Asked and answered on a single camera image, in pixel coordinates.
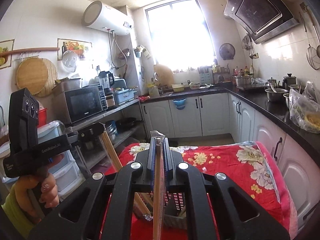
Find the person's left hand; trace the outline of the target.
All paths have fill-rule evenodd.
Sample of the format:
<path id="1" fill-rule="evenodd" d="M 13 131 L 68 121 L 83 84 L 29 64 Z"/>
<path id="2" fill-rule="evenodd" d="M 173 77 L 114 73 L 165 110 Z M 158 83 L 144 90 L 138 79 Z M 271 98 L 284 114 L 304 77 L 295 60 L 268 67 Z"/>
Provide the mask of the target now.
<path id="1" fill-rule="evenodd" d="M 40 173 L 21 176 L 10 191 L 18 207 L 32 223 L 36 224 L 42 219 L 42 207 L 51 209 L 60 202 L 54 176 L 51 173 L 44 174 L 44 172 L 58 164 L 63 158 L 63 154 L 57 155 Z"/>

